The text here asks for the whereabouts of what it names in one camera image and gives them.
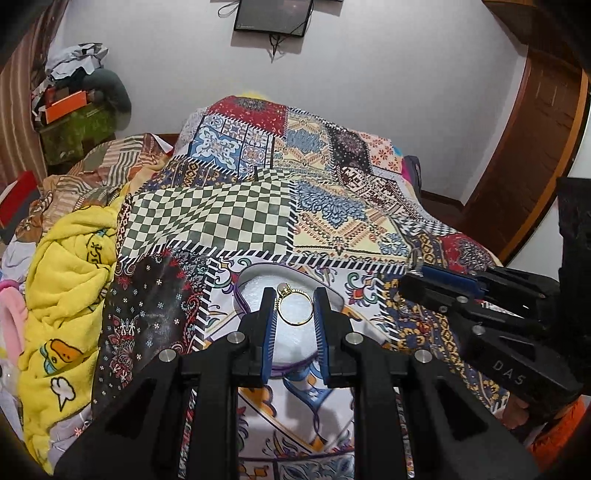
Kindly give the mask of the small black wall monitor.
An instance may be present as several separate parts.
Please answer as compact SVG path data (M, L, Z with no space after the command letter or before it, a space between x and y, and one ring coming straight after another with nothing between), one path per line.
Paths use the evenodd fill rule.
M311 0L242 0L233 30L301 38L311 10Z

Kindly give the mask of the striped brown quilt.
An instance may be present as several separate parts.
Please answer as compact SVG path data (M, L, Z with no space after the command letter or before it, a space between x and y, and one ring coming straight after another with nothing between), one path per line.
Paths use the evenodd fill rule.
M37 243L63 216L110 203L142 168L161 168L172 151L163 138L150 133L98 145L67 173L43 180L40 197L29 204L17 224L16 239Z

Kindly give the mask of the colourful patchwork bedspread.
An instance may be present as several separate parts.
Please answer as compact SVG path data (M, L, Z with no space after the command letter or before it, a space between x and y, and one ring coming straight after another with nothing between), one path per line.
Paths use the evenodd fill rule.
M197 111L168 165L120 211L92 411L161 351L191 354L235 330L280 284L291 288L284 308L325 288L356 330L432 353L503 411L507 391L462 361L445 316L398 297L415 253L459 273L497 264L425 211L390 140L243 96Z

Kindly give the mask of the striped brown curtain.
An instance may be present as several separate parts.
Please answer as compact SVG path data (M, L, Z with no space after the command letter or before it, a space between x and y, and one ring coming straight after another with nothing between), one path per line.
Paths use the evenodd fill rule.
M40 181L46 165L32 120L32 91L45 78L49 47L66 1L1 3L1 183L25 171Z

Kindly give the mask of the orange box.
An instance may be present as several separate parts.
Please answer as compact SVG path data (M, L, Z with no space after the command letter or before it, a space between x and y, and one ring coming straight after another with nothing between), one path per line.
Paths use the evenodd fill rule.
M63 99L52 103L45 110L46 123L52 123L60 118L87 105L87 93L78 91Z

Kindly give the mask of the green patterned box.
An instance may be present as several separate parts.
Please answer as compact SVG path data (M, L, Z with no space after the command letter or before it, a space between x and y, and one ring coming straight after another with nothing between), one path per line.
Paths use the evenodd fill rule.
M39 130L47 166L78 161L95 146L112 139L114 110L106 103L88 104Z

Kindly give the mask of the brown wooden door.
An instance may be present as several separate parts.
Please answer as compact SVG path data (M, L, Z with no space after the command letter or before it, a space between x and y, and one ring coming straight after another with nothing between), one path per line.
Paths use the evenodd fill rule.
M511 115L460 228L508 262L550 208L557 178L572 166L589 112L590 84L566 34L540 2L486 6L527 55Z

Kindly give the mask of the grey white clothes pile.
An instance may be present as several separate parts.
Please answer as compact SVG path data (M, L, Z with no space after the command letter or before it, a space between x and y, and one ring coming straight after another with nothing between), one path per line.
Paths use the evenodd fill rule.
M107 47L96 42L80 43L58 51L47 59L42 69L43 78L35 84L31 97L41 96L49 86L72 77L78 70L91 75L103 67L108 53Z

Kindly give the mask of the purple heart-shaped jewelry tin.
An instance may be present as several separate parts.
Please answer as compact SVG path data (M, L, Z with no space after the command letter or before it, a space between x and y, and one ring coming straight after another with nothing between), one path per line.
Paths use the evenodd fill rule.
M233 303L238 315L259 310L263 290L276 290L276 340L273 369L279 377L311 361L318 352L315 340L314 293L324 284L307 273L270 262L256 263L238 274Z

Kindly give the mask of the yellow cartoon blanket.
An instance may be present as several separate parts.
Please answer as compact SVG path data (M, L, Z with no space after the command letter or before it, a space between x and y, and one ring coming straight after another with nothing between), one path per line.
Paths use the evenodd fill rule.
M42 237L29 268L18 397L26 448L47 473L51 428L91 400L120 208L115 201L65 215Z

